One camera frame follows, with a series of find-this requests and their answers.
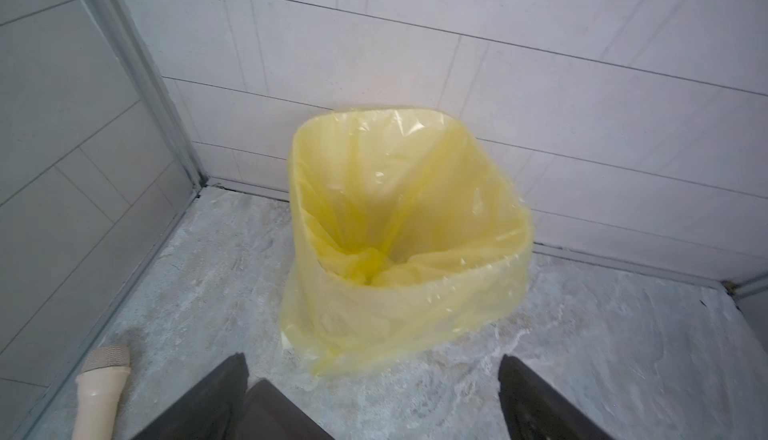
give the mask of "microphone head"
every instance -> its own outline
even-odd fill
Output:
[[[96,368],[130,366],[130,354],[125,345],[102,346],[91,350],[85,358],[80,373],[90,372]]]

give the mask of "white wall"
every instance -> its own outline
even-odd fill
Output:
[[[323,109],[439,108],[540,242],[768,270],[768,0],[125,1],[212,176],[286,190]]]
[[[0,438],[191,192],[81,1],[0,0]]]

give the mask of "trash bin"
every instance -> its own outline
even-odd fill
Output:
[[[298,129],[288,170],[280,328],[312,373],[388,366],[522,301],[531,212],[458,120],[332,111]]]

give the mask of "bin liner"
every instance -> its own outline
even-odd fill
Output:
[[[522,301],[531,212],[458,120],[332,111],[296,131],[288,171],[280,328],[312,373],[383,368]]]

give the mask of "floor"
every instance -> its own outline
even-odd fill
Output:
[[[724,292],[534,255],[510,317],[382,373],[314,378],[280,342],[292,260],[287,203],[202,191],[99,342],[131,350],[115,438],[234,352],[339,440],[508,438],[503,353],[616,439],[768,438],[768,355]],[[70,378],[31,438],[70,438],[75,409]]]

